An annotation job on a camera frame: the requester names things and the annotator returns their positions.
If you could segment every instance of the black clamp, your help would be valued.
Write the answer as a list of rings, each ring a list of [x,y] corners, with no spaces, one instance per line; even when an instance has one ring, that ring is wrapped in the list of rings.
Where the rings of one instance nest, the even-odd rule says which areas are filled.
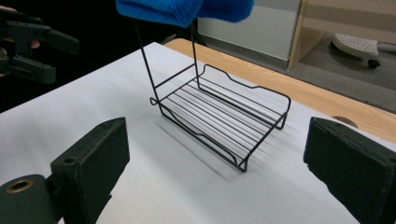
[[[52,174],[0,186],[1,223],[96,223],[130,160],[124,117],[105,121],[55,159]]]
[[[76,55],[79,49],[77,39],[51,29],[40,18],[0,9],[0,40],[5,39],[14,40],[15,55],[0,50],[0,73],[46,84],[55,81],[56,68],[28,59],[32,55],[32,41],[48,42],[52,48]]]

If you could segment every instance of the gray floor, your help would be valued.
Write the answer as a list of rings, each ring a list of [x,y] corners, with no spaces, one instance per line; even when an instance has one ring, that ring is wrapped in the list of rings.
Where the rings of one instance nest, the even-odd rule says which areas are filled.
[[[287,63],[279,59],[209,37],[204,36],[204,40],[212,49],[396,113],[395,45],[378,42],[381,65],[373,69],[368,67],[366,59],[348,55],[331,45],[332,34],[326,34],[321,43],[288,70]]]

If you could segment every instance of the white tabletop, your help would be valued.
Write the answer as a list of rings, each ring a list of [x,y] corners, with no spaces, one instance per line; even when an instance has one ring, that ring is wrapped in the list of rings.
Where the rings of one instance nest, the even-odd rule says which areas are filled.
[[[191,63],[156,43],[145,49],[154,74]],[[243,174],[171,124],[152,95],[138,50],[0,114],[0,183],[48,177],[50,163],[84,134],[125,117],[131,161],[98,223],[358,223],[303,162],[310,118],[331,118],[292,102],[285,128],[265,139]]]

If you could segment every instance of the wire rack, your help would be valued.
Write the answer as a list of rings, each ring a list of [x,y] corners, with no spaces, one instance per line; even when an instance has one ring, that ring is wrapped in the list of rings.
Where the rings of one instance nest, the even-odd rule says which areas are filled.
[[[193,63],[155,84],[136,22],[135,30],[154,92],[151,104],[157,105],[176,126],[245,172],[250,155],[262,141],[274,129],[283,129],[290,109],[289,96],[261,86],[250,86],[243,79],[209,64],[199,73],[193,27]],[[160,88],[191,70],[195,70],[192,78],[166,94],[159,94]]]

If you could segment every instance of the blue towel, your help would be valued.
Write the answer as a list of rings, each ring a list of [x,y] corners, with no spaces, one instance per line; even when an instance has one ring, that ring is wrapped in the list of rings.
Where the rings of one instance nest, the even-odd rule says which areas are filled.
[[[183,28],[197,17],[237,22],[250,15],[254,0],[116,0],[127,17]]]
[[[238,22],[250,15],[254,0],[205,0],[197,17]]]

